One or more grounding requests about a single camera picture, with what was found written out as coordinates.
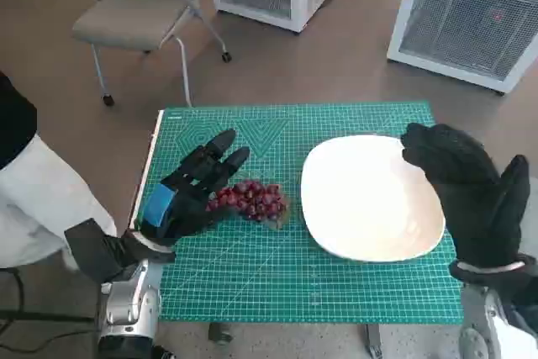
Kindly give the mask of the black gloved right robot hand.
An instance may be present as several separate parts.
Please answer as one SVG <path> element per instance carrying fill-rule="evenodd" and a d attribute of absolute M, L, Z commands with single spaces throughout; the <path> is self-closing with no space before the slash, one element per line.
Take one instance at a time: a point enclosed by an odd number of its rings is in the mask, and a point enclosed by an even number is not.
<path fill-rule="evenodd" d="M 530 165 L 516 155 L 502 172 L 483 145 L 447 124 L 409 124 L 402 156 L 435 189 L 459 261 L 487 269 L 519 260 Z"/>

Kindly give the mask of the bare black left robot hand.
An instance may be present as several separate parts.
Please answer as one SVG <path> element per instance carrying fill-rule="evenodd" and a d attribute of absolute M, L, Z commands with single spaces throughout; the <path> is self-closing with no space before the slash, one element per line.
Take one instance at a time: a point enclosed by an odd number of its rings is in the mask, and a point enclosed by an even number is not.
<path fill-rule="evenodd" d="M 225 217 L 229 209 L 211 209 L 209 199 L 224 188 L 250 155 L 247 146 L 228 157 L 236 137 L 227 129 L 182 158 L 178 168 L 155 186 L 144 205 L 139 231 L 159 245 L 203 232 Z"/>

